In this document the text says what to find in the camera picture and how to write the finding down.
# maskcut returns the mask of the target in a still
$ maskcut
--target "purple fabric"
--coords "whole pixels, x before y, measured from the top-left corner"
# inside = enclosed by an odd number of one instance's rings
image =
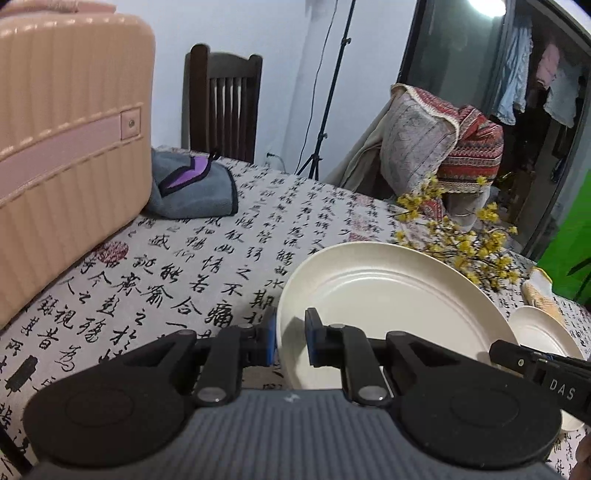
[[[192,157],[192,159],[193,168],[182,173],[174,182],[172,182],[170,185],[167,185],[168,188],[177,187],[183,183],[187,183],[205,171],[207,164],[209,163],[209,159],[207,157],[202,157],[200,155],[198,157]]]

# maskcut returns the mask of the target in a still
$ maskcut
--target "gray towel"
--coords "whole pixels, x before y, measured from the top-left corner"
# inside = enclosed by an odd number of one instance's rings
[[[146,210],[166,218],[235,215],[238,192],[232,174],[212,153],[191,156],[152,149],[152,193]]]

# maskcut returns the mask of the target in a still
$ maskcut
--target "chair back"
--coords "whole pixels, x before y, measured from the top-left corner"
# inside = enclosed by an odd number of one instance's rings
[[[191,49],[189,122],[191,150],[254,162],[262,57],[245,59]]]

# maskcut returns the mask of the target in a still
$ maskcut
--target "person's hand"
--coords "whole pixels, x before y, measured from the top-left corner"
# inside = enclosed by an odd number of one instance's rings
[[[591,433],[579,443],[576,459],[569,480],[591,480]]]

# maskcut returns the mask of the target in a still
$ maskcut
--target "blue clothing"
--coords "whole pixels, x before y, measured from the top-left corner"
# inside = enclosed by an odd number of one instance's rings
[[[505,125],[515,125],[514,108],[525,112],[525,94],[533,46],[531,18],[515,17],[509,52],[496,97],[498,103],[493,110],[493,114]]]

